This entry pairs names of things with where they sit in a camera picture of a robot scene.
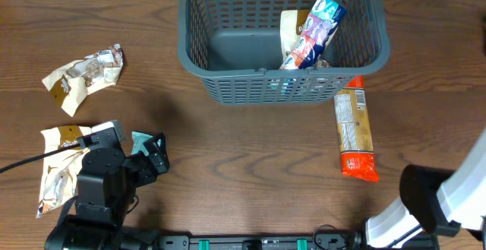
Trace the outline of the grey plastic basket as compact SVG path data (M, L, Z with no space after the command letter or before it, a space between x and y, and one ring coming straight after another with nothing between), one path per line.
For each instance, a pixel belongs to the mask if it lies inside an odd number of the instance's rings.
M283 69L316 1L179 0L178 58L222 104L326 101L385 66L390 42L382 0L327 0L346 12L317 64Z

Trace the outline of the beige nut snack bag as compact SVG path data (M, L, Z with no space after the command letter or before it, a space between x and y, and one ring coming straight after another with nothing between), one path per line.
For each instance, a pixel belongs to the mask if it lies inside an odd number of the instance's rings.
M280 44L283 63L280 70L329 68L322 54L336 24L322 21L309 10L284 11L280 20Z

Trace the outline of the orange tan cracker package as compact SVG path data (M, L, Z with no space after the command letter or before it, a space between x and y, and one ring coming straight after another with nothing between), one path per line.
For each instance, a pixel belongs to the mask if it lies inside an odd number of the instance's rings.
M363 77L350 81L333 101L342 174L378 182Z

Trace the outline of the blue tissue multipack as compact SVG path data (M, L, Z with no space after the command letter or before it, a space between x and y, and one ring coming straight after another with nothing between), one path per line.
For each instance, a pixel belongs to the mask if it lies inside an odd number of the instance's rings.
M310 9L283 11L280 17L282 70L316 65L346 9L334 0L316 0Z

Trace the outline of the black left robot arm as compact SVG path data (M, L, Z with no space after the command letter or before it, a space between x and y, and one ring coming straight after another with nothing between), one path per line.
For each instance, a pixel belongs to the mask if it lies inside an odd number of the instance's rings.
M45 249L157 249L158 232L125 229L126 216L136 207L136 189L168 172L166 137L144 142L148 154L127 156L114 128L78 139L89 149L77 175L77 196L66 201Z

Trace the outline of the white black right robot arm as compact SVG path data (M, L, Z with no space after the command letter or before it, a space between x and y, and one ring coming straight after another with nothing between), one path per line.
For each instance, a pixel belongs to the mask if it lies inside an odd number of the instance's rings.
M408 165L399 197L368 219L364 234L351 237L356 249L439 249L440 236L468 230L485 242L485 134L456 170Z

